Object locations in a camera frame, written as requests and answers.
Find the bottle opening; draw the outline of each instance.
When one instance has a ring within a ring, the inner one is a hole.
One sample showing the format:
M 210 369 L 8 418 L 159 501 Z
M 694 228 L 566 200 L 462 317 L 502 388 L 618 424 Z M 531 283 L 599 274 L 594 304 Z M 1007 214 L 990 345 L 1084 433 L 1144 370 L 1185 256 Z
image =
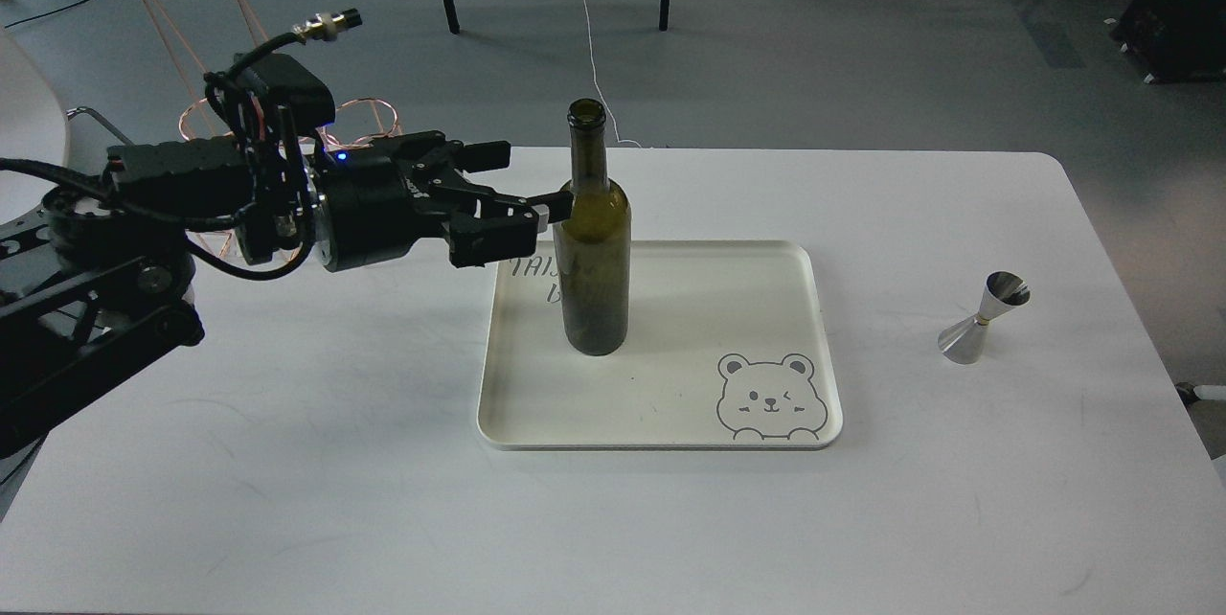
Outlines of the bottle opening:
M 575 130 L 600 130 L 604 126 L 604 105 L 596 99 L 577 99 L 570 103 L 566 121 Z

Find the metal jigger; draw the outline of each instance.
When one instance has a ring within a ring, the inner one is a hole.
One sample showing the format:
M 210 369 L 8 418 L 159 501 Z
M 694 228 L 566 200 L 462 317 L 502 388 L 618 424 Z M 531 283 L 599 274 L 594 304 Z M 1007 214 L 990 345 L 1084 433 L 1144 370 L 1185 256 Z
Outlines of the metal jigger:
M 980 354 L 983 354 L 983 338 L 988 334 L 988 322 L 1029 300 L 1030 288 L 1019 276 L 1005 271 L 989 274 L 987 287 L 983 288 L 983 298 L 980 300 L 980 312 L 940 332 L 937 337 L 940 353 L 954 363 L 978 361 Z

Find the white chair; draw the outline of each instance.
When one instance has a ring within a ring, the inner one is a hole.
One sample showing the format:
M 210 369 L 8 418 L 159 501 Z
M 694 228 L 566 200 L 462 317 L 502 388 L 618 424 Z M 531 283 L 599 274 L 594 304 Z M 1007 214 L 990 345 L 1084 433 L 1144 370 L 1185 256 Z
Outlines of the white chair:
M 69 125 L 50 83 L 25 50 L 0 29 L 0 143 L 5 156 L 64 164 Z M 29 213 L 51 184 L 23 174 L 0 174 L 0 222 Z

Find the bottle neck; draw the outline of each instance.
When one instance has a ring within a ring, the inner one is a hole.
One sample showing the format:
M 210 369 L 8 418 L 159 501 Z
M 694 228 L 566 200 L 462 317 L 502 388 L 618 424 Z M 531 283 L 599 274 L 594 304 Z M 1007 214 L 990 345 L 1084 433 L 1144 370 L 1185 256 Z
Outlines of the bottle neck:
M 571 126 L 570 189 L 575 195 L 609 191 L 603 125 L 596 130 L 577 130 Z

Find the wine bottle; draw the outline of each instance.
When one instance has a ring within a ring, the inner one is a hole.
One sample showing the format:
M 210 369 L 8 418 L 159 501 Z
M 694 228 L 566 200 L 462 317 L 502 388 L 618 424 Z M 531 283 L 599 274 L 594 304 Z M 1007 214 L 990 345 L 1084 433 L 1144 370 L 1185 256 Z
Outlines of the wine bottle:
M 592 357 L 625 341 L 630 311 L 630 201 L 608 178 L 604 105 L 570 105 L 570 218 L 553 227 L 566 339 Z

